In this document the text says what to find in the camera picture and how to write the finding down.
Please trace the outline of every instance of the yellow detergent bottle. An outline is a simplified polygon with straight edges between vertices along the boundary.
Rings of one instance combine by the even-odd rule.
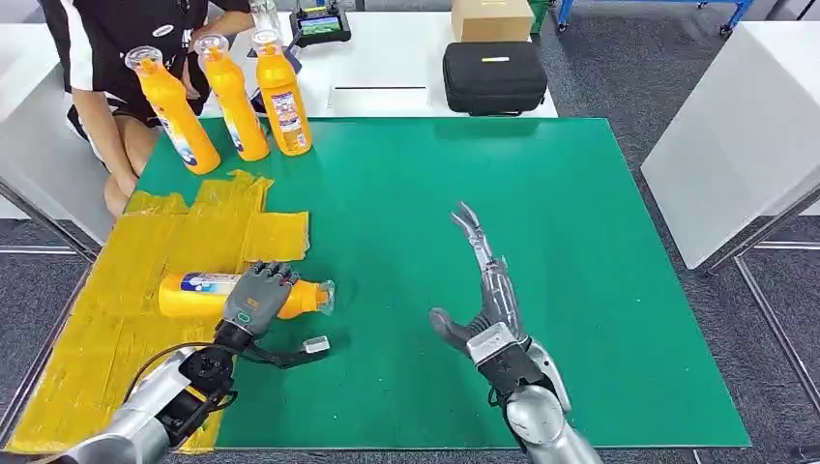
[[[268,140],[245,95],[242,70],[228,54],[228,39],[219,34],[208,34],[199,38],[193,48],[199,54],[200,68],[220,103],[225,125],[240,158],[256,161],[267,157],[270,151]]]
[[[162,63],[162,52],[152,46],[139,46],[126,55],[126,66],[139,77],[142,93],[185,166],[194,174],[207,174],[219,166],[220,154],[190,109],[182,82]]]
[[[265,102],[265,112],[279,149],[289,157],[310,150],[312,139],[296,73],[282,54],[273,31],[253,35],[256,50],[256,80]]]
[[[239,277],[241,275],[214,273],[166,275],[160,283],[160,313],[168,317],[218,316]],[[322,283],[297,280],[278,318],[293,319],[313,311],[331,314],[335,292],[332,280]]]

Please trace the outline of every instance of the yellow tape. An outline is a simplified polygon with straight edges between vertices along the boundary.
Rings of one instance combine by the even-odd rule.
[[[301,259],[308,214],[261,213],[272,184],[234,171],[204,181],[188,210],[178,194],[138,191],[77,297],[43,376],[6,450],[70,448],[102,430],[133,374],[149,357],[186,341],[211,341],[219,317],[168,319],[158,307],[167,273],[239,273],[244,261]],[[211,450],[220,428],[211,415],[183,452]]]

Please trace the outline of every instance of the black case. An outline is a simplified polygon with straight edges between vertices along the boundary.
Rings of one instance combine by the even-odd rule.
[[[534,43],[451,43],[443,66],[447,105],[458,113],[518,115],[535,109],[546,93]]]

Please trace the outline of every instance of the person's knee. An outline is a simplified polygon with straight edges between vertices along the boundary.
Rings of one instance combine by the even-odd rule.
[[[105,206],[112,215],[118,218],[123,214],[128,197],[120,190],[120,186],[117,185],[117,180],[114,179],[113,175],[108,176],[105,181],[102,197],[105,199]]]
[[[133,173],[139,177],[157,143],[157,133],[131,116],[117,116],[115,120]]]

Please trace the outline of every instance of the green mat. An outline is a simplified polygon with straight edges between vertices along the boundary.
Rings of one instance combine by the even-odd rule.
[[[571,422],[596,447],[745,447],[748,436],[609,126],[597,119],[312,120],[314,149],[240,161],[275,179],[268,211],[310,211],[303,277],[337,284],[336,312],[278,321],[262,344],[326,334],[333,354],[287,371],[239,361],[220,448],[514,448],[487,383],[439,341],[436,305],[479,307],[458,200],[504,254],[526,331],[561,370]],[[194,198],[162,138],[139,189]]]

